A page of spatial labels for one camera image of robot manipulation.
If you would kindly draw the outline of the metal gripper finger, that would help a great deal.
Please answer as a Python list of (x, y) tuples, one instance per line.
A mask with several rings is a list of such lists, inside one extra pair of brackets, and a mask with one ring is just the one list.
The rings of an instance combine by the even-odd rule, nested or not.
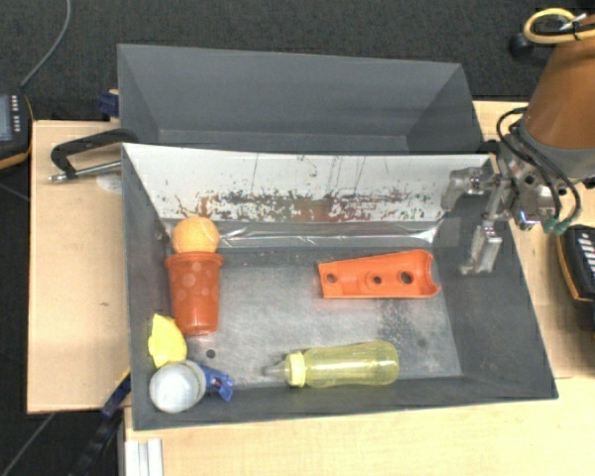
[(463, 195), (479, 196), (491, 191), (495, 185), (496, 176), (492, 170), (482, 167), (452, 171), (447, 188), (441, 195), (441, 208), (449, 211)]
[(494, 270), (503, 237), (495, 228), (493, 221), (483, 221), (475, 229), (467, 260), (460, 265), (462, 275), (491, 273)]

